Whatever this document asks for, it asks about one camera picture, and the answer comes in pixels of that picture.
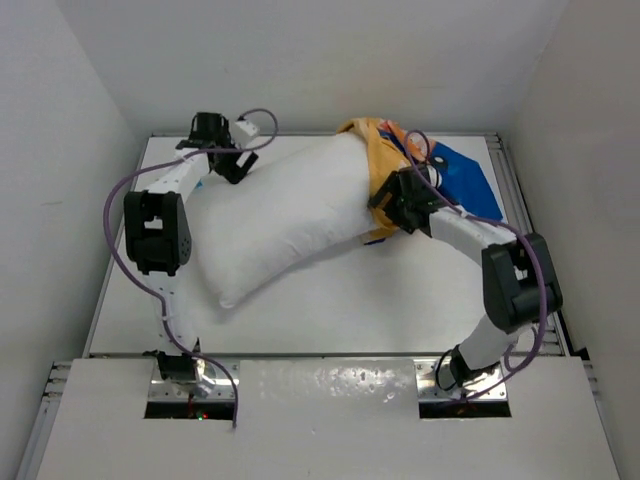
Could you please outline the yellow blue printed pillowcase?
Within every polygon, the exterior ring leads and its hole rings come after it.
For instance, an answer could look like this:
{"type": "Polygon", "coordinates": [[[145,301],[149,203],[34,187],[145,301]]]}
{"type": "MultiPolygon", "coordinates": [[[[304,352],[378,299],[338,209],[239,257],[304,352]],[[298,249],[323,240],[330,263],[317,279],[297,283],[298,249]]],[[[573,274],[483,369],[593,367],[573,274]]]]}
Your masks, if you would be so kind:
{"type": "Polygon", "coordinates": [[[461,205],[467,212],[501,221],[502,211],[488,180],[479,165],[459,152],[432,138],[422,139],[397,123],[378,117],[359,117],[348,120],[337,132],[353,133],[364,141],[369,172],[369,194],[374,195],[383,186],[392,172],[410,165],[405,147],[416,163],[429,162],[435,165],[442,176],[439,190],[451,202],[461,205]]]}

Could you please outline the white pillow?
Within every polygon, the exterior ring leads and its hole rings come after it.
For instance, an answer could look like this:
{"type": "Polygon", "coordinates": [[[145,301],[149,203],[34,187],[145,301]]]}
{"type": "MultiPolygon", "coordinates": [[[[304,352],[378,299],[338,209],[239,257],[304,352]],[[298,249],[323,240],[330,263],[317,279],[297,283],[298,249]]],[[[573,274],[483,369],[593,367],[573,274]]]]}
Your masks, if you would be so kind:
{"type": "Polygon", "coordinates": [[[289,267],[373,231],[362,139],[342,133],[252,171],[207,180],[186,204],[208,290],[232,308],[289,267]]]}

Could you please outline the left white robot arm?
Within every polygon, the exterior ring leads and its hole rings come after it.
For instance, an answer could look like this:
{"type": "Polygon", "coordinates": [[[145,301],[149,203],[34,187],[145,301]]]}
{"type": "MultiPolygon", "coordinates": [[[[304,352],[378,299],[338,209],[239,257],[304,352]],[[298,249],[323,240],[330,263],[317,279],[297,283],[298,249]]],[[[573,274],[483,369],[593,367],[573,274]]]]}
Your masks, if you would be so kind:
{"type": "Polygon", "coordinates": [[[177,313],[179,272],[193,248],[185,203],[211,173],[231,184],[243,180],[258,160],[257,153],[247,150],[258,136],[259,128],[246,114],[231,121],[222,114],[198,112],[160,177],[124,197],[126,254],[144,287],[159,299],[159,337],[171,348],[154,354],[164,380],[196,382],[203,364],[193,356],[198,336],[177,313]]]}

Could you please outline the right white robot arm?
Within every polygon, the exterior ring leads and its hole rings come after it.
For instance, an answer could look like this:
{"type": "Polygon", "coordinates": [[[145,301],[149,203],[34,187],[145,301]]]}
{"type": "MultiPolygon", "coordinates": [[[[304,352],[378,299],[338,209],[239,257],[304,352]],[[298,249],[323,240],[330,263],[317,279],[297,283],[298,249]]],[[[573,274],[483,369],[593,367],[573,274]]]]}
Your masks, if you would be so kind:
{"type": "Polygon", "coordinates": [[[392,172],[368,205],[383,212],[393,226],[409,234],[420,230],[481,268],[485,312],[473,332],[438,361],[434,380],[440,391],[461,390],[498,364],[506,364],[520,335],[562,306],[545,239],[479,219],[452,204],[442,194],[433,167],[392,172]]]}

